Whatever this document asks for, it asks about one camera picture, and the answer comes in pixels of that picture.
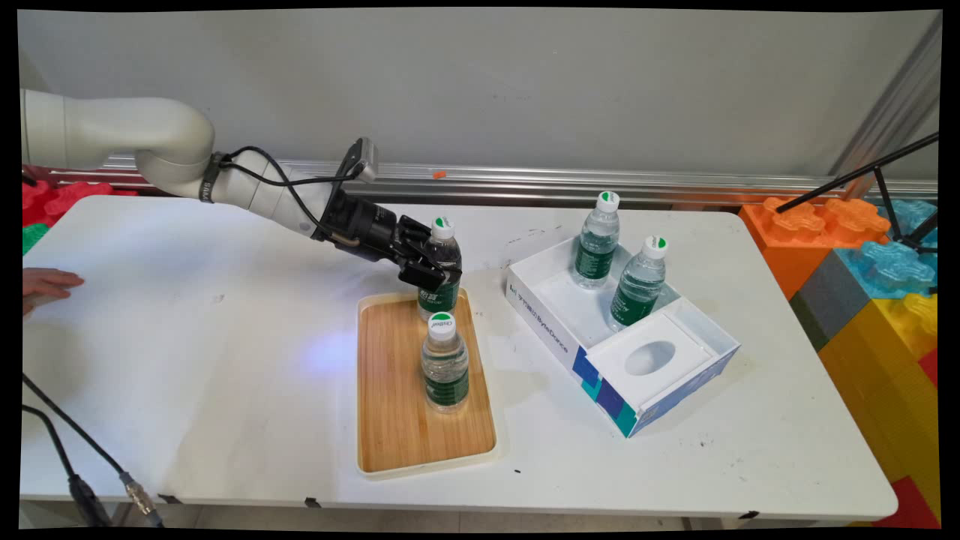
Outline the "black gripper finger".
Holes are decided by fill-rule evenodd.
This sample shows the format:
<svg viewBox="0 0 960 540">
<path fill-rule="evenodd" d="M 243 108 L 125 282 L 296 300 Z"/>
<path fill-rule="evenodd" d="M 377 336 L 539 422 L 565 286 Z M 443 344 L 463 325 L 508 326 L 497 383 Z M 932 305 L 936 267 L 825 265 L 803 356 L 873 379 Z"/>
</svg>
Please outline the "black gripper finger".
<svg viewBox="0 0 960 540">
<path fill-rule="evenodd" d="M 426 256 L 398 257 L 398 280 L 428 292 L 437 291 L 443 284 L 460 281 L 462 269 L 456 265 L 442 266 Z"/>
<path fill-rule="evenodd" d="M 401 249 L 422 249 L 431 236 L 429 226 L 401 215 L 397 222 L 397 246 Z"/>
</svg>

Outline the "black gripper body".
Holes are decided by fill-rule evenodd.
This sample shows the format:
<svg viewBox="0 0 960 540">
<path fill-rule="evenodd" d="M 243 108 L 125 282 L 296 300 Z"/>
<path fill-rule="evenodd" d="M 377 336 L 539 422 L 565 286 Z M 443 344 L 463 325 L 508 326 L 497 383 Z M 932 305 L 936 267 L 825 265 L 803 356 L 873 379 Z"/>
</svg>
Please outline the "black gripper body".
<svg viewBox="0 0 960 540">
<path fill-rule="evenodd" d="M 360 259 L 404 264 L 411 260 L 408 224 L 405 216 L 334 188 L 311 237 Z"/>
</svg>

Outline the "person's hand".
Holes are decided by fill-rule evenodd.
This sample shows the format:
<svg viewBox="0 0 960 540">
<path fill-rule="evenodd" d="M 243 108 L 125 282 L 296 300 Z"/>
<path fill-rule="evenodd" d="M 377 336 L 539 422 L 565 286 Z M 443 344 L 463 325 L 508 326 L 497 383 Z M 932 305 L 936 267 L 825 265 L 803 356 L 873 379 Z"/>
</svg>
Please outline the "person's hand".
<svg viewBox="0 0 960 540">
<path fill-rule="evenodd" d="M 37 300 L 69 298 L 73 288 L 85 283 L 73 272 L 56 268 L 24 268 L 22 270 L 22 314 L 28 316 L 37 307 Z"/>
</svg>

